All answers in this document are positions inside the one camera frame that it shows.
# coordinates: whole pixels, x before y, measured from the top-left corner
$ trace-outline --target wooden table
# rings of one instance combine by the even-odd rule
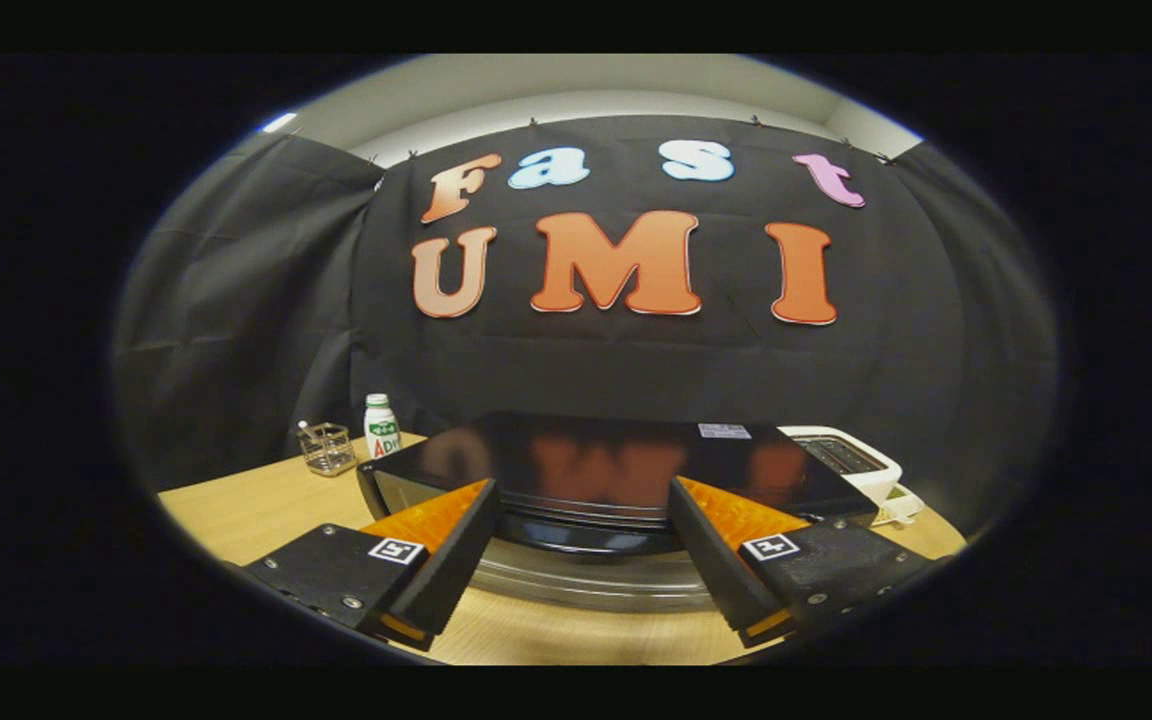
[[[424,439],[403,433],[403,446]],[[370,457],[362,439],[353,447],[358,457]],[[234,564],[260,559],[323,523],[372,523],[355,470],[324,478],[301,457],[173,488],[159,498],[202,547]],[[965,547],[963,536],[931,507],[912,525],[873,530],[931,559]],[[454,665],[708,665],[767,647],[772,644],[741,646],[718,611],[577,611],[468,588],[429,652],[403,650]]]

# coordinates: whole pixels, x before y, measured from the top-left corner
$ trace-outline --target plastic bottle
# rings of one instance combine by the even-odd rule
[[[382,392],[371,393],[367,396],[367,410],[362,415],[362,429],[372,458],[401,450],[403,446],[403,438],[397,432],[397,418],[394,418],[394,411],[389,409],[389,396]]]

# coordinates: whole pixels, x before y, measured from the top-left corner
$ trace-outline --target white wall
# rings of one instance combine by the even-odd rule
[[[470,141],[472,137],[526,126],[532,118],[538,123],[547,123],[576,118],[598,118],[598,115],[699,115],[699,118],[723,118],[742,122],[748,122],[751,115],[758,115],[759,122],[764,124],[841,141],[841,136],[823,124],[776,113],[775,109],[756,108],[753,105],[717,100],[712,97],[675,94],[675,92],[602,90],[521,97],[516,100],[483,105],[479,108],[462,109],[458,113],[425,120],[399,131],[388,132],[349,151],[388,168],[395,162],[406,160],[410,150],[429,152],[453,143]]]
[[[920,142],[871,109],[781,68],[741,55],[427,55],[319,97],[280,129],[389,167],[536,122],[679,114],[811,132],[900,156]]]

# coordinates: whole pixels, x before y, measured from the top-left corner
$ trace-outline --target letter s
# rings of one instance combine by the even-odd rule
[[[729,179],[736,172],[726,160],[732,158],[732,151],[717,142],[668,141],[660,143],[660,156],[669,160],[660,165],[660,169],[673,179],[714,182]]]

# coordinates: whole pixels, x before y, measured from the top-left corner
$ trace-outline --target white label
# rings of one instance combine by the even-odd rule
[[[385,538],[367,552],[372,558],[397,562],[397,564],[411,564],[416,553],[425,547],[418,541],[396,541],[394,538]]]
[[[749,437],[745,425],[721,425],[714,423],[700,423],[696,425],[700,429],[700,437],[726,437],[733,439],[753,439]]]
[[[751,539],[751,541],[746,541],[744,544],[745,547],[749,547],[750,552],[753,552],[755,558],[758,558],[759,560],[771,560],[782,555],[790,555],[790,553],[799,551],[799,546],[796,546],[790,538],[787,538],[783,535]]]

